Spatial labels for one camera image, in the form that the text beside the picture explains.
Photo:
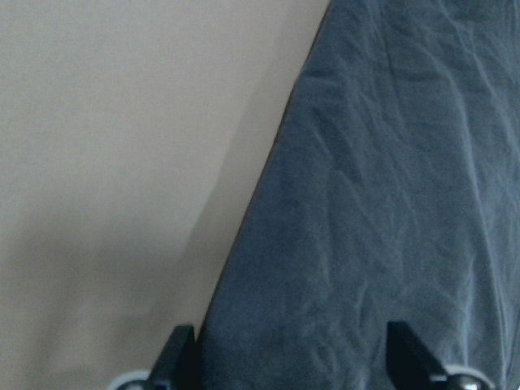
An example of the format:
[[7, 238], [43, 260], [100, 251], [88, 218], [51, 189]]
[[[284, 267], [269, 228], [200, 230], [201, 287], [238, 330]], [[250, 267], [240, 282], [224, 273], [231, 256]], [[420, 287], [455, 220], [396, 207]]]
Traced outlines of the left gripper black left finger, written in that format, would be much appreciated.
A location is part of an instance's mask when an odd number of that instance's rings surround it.
[[152, 389], [196, 388], [196, 343], [193, 325], [174, 328], [149, 374]]

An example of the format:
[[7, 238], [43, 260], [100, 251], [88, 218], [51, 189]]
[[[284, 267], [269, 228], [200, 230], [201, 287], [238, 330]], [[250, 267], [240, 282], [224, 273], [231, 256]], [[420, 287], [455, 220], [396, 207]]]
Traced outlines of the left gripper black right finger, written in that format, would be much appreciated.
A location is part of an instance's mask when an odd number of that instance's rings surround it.
[[441, 362], [402, 321], [387, 323], [386, 370], [398, 390], [445, 389], [449, 380]]

